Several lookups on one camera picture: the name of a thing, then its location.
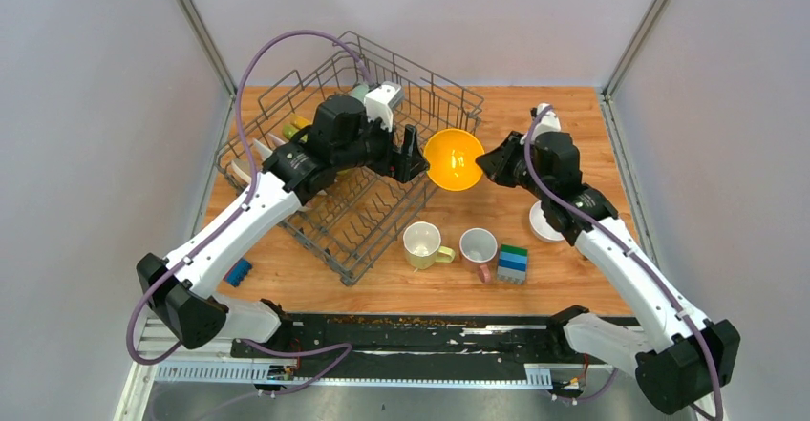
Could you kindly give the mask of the grey wire dish rack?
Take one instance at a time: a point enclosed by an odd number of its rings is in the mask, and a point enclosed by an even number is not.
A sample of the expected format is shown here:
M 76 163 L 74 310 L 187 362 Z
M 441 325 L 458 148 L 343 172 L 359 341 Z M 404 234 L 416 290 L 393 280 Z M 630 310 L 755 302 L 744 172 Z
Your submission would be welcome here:
M 420 146 L 446 128 L 477 130 L 481 95 L 356 32 L 343 32 L 339 38 L 364 61 L 375 82 L 401 85 L 404 98 L 394 109 L 397 143 L 409 125 L 416 128 Z M 285 74 L 257 97 L 255 114 L 242 110 L 250 152 L 257 155 L 260 145 L 271 147 L 296 117 L 312 120 L 319 103 L 349 93 L 362 77 L 341 47 L 307 74 Z M 350 286 L 373 267 L 436 191 L 425 174 L 403 184 L 367 168 L 352 169 L 280 226 Z

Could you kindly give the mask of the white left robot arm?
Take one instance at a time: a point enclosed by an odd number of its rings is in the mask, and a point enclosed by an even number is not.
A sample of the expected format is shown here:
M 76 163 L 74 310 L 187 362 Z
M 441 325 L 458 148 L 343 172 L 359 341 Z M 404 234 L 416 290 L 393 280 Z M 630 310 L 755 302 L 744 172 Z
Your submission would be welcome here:
M 415 126 L 405 125 L 402 142 L 395 142 L 394 109 L 402 99 L 389 84 L 362 99 L 328 97 L 312 123 L 274 148 L 244 192 L 197 236 L 166 256 L 141 258 L 136 273 L 143 301 L 179 345 L 196 349 L 221 336 L 255 341 L 270 357 L 290 350 L 293 334 L 277 307 L 221 296 L 219 282 L 272 227 L 331 187 L 339 172 L 367 168 L 407 183 L 426 171 Z

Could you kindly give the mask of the cream and pink plate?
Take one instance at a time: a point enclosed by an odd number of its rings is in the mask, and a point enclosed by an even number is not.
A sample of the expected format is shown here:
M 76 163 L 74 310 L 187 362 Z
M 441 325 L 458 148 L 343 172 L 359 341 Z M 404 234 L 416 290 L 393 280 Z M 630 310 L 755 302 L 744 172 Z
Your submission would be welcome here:
M 252 182 L 252 170 L 247 160 L 241 158 L 234 158 L 230 161 L 229 167 L 232 173 L 241 179 L 245 184 L 250 185 Z

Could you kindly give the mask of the red and teal floral plate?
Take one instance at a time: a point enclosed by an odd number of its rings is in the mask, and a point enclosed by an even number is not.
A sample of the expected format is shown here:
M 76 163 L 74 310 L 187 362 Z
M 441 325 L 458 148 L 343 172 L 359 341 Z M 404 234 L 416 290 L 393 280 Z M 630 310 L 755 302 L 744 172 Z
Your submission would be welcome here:
M 251 140 L 252 147 L 256 151 L 259 156 L 259 159 L 262 163 L 264 163 L 268 158 L 270 158 L 273 154 L 273 150 L 265 145 L 260 139 L 253 138 Z

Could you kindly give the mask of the yellow bowl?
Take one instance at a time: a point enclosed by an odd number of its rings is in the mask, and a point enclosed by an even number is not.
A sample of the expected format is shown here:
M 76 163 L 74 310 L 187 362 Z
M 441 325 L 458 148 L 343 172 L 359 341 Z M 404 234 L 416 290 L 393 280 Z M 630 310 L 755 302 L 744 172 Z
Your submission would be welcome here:
M 480 141 L 472 133 L 457 128 L 436 132 L 423 150 L 430 164 L 428 178 L 450 192 L 468 190 L 480 181 L 483 172 L 476 159 L 483 154 Z

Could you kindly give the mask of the yellow polka dot plate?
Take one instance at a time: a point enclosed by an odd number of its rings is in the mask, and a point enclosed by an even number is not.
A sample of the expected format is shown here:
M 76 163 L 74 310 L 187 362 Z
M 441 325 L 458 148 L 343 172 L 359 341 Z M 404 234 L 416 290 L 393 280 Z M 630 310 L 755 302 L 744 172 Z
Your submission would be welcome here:
M 305 128 L 306 126 L 310 126 L 310 124 L 311 124 L 310 120 L 308 120 L 305 117 L 298 116 L 298 115 L 292 115 L 290 120 L 291 120 L 292 126 L 295 127 L 296 129 L 299 129 L 299 130 Z

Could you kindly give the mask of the white bowl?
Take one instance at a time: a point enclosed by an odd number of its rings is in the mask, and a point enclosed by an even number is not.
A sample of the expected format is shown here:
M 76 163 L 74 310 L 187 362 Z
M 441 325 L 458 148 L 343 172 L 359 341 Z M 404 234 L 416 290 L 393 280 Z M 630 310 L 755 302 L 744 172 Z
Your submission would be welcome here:
M 529 223 L 533 234 L 544 242 L 563 242 L 565 237 L 547 221 L 540 201 L 535 202 L 529 211 Z

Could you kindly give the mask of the green scalloped plate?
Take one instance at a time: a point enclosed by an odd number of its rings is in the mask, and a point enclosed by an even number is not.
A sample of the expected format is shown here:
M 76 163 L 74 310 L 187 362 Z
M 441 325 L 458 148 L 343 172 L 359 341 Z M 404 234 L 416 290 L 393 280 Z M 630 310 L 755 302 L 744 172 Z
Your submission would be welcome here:
M 283 136 L 284 136 L 284 138 L 286 140 L 292 140 L 294 137 L 296 137 L 299 134 L 300 131 L 301 131 L 300 127 L 292 125 L 292 124 L 286 124 L 282 128 L 282 134 L 283 134 Z

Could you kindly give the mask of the yellow mug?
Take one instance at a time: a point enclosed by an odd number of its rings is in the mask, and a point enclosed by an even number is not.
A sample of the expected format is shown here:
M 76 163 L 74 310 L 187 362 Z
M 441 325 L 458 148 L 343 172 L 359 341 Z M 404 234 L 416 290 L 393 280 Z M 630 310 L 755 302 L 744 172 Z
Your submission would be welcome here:
M 407 263 L 414 271 L 436 263 L 452 263 L 457 256 L 454 249 L 442 244 L 438 228 L 426 221 L 410 224 L 402 233 L 402 242 Z

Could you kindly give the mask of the yellow red blue toy block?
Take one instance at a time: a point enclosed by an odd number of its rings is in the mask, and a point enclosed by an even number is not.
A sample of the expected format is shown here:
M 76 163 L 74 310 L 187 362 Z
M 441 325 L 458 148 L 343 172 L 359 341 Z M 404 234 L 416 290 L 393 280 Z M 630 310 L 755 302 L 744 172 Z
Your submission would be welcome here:
M 223 281 L 233 287 L 238 287 L 251 270 L 252 264 L 248 260 L 241 258 L 225 274 Z

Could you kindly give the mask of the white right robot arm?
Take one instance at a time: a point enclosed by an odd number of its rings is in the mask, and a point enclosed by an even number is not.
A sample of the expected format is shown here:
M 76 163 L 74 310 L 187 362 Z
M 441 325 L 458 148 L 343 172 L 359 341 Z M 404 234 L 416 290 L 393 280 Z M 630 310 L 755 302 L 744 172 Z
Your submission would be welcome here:
M 663 276 L 613 204 L 583 181 L 571 135 L 546 132 L 527 141 L 511 132 L 476 163 L 497 185 L 539 199 L 552 229 L 600 269 L 642 328 L 625 330 L 575 305 L 546 333 L 549 355 L 565 362 L 584 353 L 604 361 L 632 376 L 665 414 L 690 407 L 707 420 L 723 419 L 721 389 L 733 375 L 737 328 L 710 319 Z

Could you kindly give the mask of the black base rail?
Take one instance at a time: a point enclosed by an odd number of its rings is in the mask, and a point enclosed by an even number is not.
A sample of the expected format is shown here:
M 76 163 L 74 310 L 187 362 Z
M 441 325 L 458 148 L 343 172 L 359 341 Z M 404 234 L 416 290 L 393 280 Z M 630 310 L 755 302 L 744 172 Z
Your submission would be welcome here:
M 280 393 L 304 385 L 540 389 L 579 398 L 584 381 L 552 366 L 602 365 L 602 351 L 569 344 L 588 326 L 575 305 L 552 316 L 297 314 L 267 343 L 217 338 L 181 348 L 160 365 L 171 382 L 249 383 Z

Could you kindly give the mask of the pink mug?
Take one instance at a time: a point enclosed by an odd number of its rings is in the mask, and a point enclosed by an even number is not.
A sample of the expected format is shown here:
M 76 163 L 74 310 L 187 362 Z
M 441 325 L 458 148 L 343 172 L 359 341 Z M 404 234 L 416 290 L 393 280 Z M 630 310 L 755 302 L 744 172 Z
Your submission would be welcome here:
M 497 266 L 499 245 L 496 237 L 483 228 L 470 228 L 459 239 L 462 264 L 483 284 L 491 284 Z

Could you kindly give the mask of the teal and yellow bowls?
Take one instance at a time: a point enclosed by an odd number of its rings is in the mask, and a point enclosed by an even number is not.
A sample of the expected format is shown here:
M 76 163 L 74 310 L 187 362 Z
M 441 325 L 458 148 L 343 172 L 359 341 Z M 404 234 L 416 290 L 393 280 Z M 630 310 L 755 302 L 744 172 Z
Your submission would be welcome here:
M 373 86 L 370 84 L 358 83 L 349 91 L 349 96 L 358 100 L 360 103 L 365 103 L 365 97 L 372 89 Z

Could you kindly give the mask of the green blue grey block stack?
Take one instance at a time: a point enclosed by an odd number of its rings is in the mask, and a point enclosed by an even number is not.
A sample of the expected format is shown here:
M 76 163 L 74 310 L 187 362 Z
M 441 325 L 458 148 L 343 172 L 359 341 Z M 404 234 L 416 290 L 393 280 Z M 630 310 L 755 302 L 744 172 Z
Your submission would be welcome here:
M 528 250 L 502 244 L 497 260 L 497 279 L 511 284 L 524 284 L 528 267 Z

